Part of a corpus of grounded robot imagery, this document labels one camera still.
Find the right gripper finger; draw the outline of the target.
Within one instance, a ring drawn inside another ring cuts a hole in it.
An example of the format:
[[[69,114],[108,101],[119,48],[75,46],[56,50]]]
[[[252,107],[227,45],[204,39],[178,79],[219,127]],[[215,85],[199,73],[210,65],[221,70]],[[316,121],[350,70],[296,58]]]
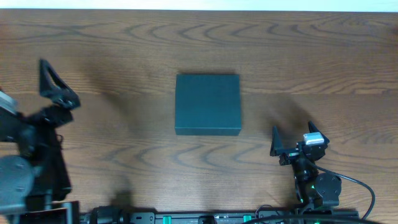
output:
[[[277,126],[272,128],[272,142],[271,142],[271,149],[270,149],[270,156],[279,156],[283,153],[284,147],[282,144],[282,140],[279,136],[279,132]]]
[[[308,122],[307,144],[328,144],[330,140],[314,125]]]

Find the dark green box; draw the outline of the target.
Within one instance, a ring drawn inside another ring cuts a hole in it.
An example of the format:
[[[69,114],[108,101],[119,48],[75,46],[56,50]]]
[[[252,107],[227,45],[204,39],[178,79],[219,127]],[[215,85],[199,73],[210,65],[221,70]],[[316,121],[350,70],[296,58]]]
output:
[[[186,136],[237,136],[242,130],[237,74],[178,74],[175,132]]]

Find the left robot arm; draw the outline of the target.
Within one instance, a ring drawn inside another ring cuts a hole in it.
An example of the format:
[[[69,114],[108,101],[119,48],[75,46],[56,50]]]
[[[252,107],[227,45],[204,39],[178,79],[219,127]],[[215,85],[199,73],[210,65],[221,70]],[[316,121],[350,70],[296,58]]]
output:
[[[1,158],[1,215],[9,223],[79,223],[79,203],[65,200],[72,185],[56,130],[73,121],[80,99],[45,59],[39,60],[39,93],[52,104],[27,116],[1,93],[1,142],[19,152]]]

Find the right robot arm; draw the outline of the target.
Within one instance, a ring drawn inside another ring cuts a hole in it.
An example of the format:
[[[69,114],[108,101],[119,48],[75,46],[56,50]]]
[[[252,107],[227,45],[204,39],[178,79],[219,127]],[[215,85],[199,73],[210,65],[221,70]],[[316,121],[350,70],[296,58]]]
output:
[[[325,155],[330,140],[310,121],[308,133],[295,147],[282,144],[277,127],[272,128],[270,156],[279,157],[279,164],[291,166],[294,173],[295,191],[301,205],[298,214],[315,210],[330,210],[339,205],[341,179],[335,174],[319,172],[315,162]]]

